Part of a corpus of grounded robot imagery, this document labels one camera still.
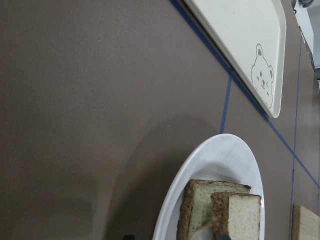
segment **wooden board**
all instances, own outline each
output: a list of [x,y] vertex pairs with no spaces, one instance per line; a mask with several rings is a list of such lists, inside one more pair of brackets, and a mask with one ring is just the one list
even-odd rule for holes
[[292,240],[319,240],[320,217],[301,205],[293,205]]

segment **oval plate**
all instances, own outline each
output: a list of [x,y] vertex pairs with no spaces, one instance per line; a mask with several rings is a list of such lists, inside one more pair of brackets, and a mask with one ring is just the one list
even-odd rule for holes
[[201,143],[175,176],[162,204],[153,240],[174,240],[183,192],[190,179],[228,181],[251,186],[251,194],[261,196],[260,235],[265,238],[265,203],[262,180],[254,154],[232,134],[219,134]]

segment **plastic tray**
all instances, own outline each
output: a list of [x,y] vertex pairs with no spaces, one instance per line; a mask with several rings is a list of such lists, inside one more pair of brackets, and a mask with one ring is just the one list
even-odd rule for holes
[[184,0],[266,113],[281,108],[286,17],[279,0]]

